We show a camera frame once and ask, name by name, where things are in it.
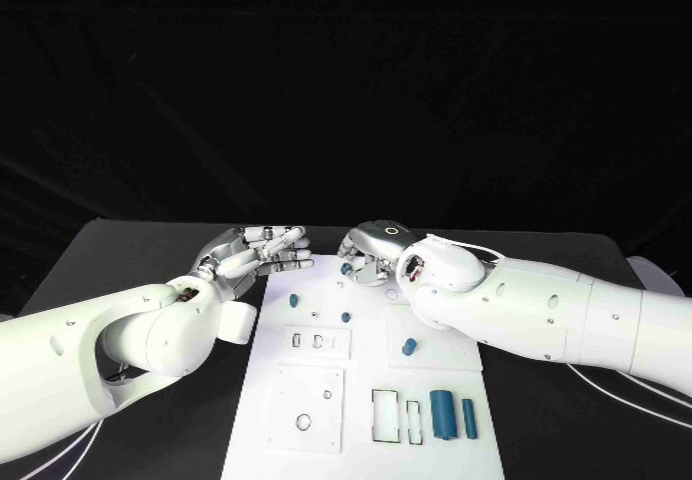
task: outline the hole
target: hole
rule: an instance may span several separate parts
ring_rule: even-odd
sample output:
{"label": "hole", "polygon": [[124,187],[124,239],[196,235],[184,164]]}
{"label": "hole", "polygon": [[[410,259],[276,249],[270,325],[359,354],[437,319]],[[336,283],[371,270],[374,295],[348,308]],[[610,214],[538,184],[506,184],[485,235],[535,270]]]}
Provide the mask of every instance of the hole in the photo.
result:
{"label": "hole", "polygon": [[310,428],[310,415],[299,415],[299,418],[296,419],[296,426],[302,432]]}
{"label": "hole", "polygon": [[55,336],[51,337],[51,348],[54,349],[57,355],[62,357],[62,354],[65,353],[65,348],[62,347],[61,341],[55,338]]}

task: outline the robotic hand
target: robotic hand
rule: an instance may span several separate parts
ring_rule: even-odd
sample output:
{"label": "robotic hand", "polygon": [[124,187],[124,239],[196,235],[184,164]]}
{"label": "robotic hand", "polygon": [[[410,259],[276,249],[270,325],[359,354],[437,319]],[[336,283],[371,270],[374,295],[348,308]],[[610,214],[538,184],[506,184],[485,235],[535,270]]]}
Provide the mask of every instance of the robotic hand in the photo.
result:
{"label": "robotic hand", "polygon": [[[492,260],[480,260],[470,252]],[[547,263],[505,257],[394,222],[351,230],[342,273],[380,285],[391,275],[420,320],[527,358],[612,368],[692,396],[692,300],[623,287]]]}
{"label": "robotic hand", "polygon": [[[235,302],[258,275],[313,266],[303,227],[234,228],[192,272],[0,323],[0,463],[55,443],[202,365],[215,339],[246,344],[257,310]],[[96,346],[146,371],[104,379]]]}

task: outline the blue object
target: blue object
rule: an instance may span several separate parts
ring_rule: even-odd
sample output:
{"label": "blue object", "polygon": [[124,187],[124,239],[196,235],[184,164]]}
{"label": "blue object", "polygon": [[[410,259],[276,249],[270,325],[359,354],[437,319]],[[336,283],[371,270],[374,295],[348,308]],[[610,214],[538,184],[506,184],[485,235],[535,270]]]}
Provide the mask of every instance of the blue object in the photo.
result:
{"label": "blue object", "polygon": [[476,431],[476,416],[473,414],[473,402],[465,398],[462,400],[462,406],[465,407],[465,424],[466,424],[466,436],[476,440],[479,438],[479,432]]}
{"label": "blue object", "polygon": [[410,338],[407,340],[407,343],[401,347],[401,353],[408,356],[414,353],[414,350],[416,350],[416,340]]}
{"label": "blue object", "polygon": [[443,440],[457,438],[457,418],[455,417],[452,392],[447,390],[433,390],[430,392],[430,404],[436,438],[442,438]]}

